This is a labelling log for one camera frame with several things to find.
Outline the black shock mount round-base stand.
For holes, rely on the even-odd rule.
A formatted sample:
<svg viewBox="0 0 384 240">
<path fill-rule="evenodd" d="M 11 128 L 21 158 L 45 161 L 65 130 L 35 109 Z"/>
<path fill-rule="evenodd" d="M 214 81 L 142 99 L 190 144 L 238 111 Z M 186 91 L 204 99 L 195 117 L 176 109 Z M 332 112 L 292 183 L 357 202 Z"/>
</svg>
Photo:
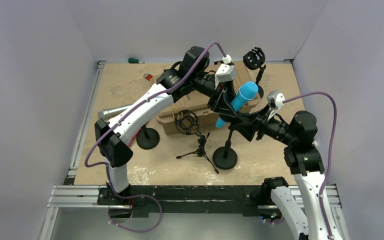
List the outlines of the black shock mount round-base stand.
<svg viewBox="0 0 384 240">
<path fill-rule="evenodd" d="M 259 85 L 259 83 L 262 80 L 264 71 L 267 67 L 265 65 L 265 53 L 260 47 L 254 47 L 242 57 L 242 61 L 247 69 L 258 70 L 257 76 L 255 78 L 255 84 L 257 85 L 258 96 L 262 99 L 264 96 L 264 90 Z"/>
</svg>

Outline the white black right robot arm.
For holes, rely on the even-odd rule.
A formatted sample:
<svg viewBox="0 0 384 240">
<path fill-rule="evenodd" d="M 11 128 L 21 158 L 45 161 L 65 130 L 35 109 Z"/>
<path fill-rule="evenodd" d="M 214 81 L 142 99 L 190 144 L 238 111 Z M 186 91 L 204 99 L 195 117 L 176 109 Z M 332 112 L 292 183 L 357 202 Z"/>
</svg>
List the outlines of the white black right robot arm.
<svg viewBox="0 0 384 240">
<path fill-rule="evenodd" d="M 285 144 L 284 160 L 297 183 L 303 207 L 291 196 L 284 177 L 266 178 L 261 189 L 250 195 L 257 203 L 274 203 L 297 240 L 342 240 L 326 191 L 329 170 L 314 146 L 318 132 L 316 117 L 296 112 L 290 123 L 270 118 L 269 107 L 257 113 L 239 113 L 230 129 L 248 141 L 271 137 Z"/>
</svg>

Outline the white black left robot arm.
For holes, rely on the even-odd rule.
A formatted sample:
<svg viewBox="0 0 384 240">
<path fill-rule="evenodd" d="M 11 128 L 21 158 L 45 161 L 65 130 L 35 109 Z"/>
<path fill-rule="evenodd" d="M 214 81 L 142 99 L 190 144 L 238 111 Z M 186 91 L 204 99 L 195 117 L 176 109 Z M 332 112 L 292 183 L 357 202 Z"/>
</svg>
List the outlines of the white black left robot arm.
<svg viewBox="0 0 384 240">
<path fill-rule="evenodd" d="M 223 117 L 234 117 L 237 110 L 231 104 L 228 96 L 231 94 L 228 82 L 233 81 L 236 73 L 232 58 L 223 48 L 219 48 L 223 55 L 222 64 L 215 74 L 215 82 L 201 81 L 201 74 L 205 70 L 209 49 L 192 47 L 178 70 L 166 70 L 155 84 L 140 99 L 128 107 L 123 113 L 109 121 L 99 119 L 95 123 L 96 143 L 99 152 L 106 158 L 107 184 L 110 187 L 109 197 L 118 205 L 129 199 L 130 186 L 127 174 L 127 163 L 133 156 L 128 142 L 135 133 L 139 133 L 145 124 L 161 110 L 171 106 L 177 100 L 198 91 L 209 97 L 217 97 L 209 108 Z"/>
</svg>

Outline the black clip stand for blue microphone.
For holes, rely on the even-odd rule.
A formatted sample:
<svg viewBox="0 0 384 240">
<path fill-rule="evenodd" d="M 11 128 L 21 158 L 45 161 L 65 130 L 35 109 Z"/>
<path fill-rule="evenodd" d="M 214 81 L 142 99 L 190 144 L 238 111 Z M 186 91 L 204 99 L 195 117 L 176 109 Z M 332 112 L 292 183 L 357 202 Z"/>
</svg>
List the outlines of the black clip stand for blue microphone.
<svg viewBox="0 0 384 240">
<path fill-rule="evenodd" d="M 228 137 L 224 143 L 224 146 L 217 148 L 213 155 L 212 161 L 214 165 L 221 170 L 231 170 L 238 163 L 238 155 L 234 149 L 232 149 L 232 136 L 234 130 L 232 126 L 238 122 L 238 117 L 231 117 Z"/>
</svg>

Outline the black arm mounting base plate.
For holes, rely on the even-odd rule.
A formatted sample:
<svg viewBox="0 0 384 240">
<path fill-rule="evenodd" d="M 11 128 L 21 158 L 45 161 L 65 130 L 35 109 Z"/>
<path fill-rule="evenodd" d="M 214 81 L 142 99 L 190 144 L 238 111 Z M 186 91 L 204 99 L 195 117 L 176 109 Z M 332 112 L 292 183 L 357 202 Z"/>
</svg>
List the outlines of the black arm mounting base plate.
<svg viewBox="0 0 384 240">
<path fill-rule="evenodd" d="M 240 214 L 274 221 L 283 215 L 260 185 L 132 185 L 121 199 L 108 186 L 98 188 L 99 206 L 127 207 L 133 217 L 150 213 L 170 214 Z"/>
</svg>

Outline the silver microphone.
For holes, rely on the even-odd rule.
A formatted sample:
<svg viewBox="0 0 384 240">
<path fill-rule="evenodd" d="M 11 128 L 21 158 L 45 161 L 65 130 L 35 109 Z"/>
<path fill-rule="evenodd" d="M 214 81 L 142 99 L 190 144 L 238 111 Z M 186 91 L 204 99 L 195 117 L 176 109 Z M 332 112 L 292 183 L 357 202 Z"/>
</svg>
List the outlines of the silver microphone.
<svg viewBox="0 0 384 240">
<path fill-rule="evenodd" d="M 122 105 L 114 108 L 103 109 L 97 113 L 97 116 L 100 119 L 110 119 L 110 118 L 113 118 L 114 116 L 121 114 L 122 112 L 127 110 L 130 106 L 131 104 L 127 104 L 127 105 Z"/>
</svg>

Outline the blue microphone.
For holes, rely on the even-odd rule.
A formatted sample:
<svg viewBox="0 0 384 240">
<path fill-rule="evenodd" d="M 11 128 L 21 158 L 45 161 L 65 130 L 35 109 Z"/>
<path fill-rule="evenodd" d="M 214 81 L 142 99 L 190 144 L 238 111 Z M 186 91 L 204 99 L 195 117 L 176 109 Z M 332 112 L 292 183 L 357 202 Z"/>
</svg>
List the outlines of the blue microphone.
<svg viewBox="0 0 384 240">
<path fill-rule="evenodd" d="M 255 82 L 248 81 L 244 83 L 238 90 L 236 97 L 231 102 L 234 112 L 238 112 L 246 103 L 253 100 L 258 93 L 258 87 Z M 225 124 L 226 121 L 222 119 L 222 114 L 219 114 L 215 126 L 220 129 Z"/>
</svg>

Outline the black stand for cream microphone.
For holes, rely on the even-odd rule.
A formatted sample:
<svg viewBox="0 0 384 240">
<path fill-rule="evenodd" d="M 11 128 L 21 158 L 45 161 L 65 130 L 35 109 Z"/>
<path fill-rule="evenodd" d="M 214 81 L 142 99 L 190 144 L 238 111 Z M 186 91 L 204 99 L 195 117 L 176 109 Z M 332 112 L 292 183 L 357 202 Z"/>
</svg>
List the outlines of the black stand for cream microphone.
<svg viewBox="0 0 384 240">
<path fill-rule="evenodd" d="M 155 148 L 160 142 L 160 134 L 157 130 L 143 125 L 136 135 L 137 145 L 144 150 Z"/>
</svg>

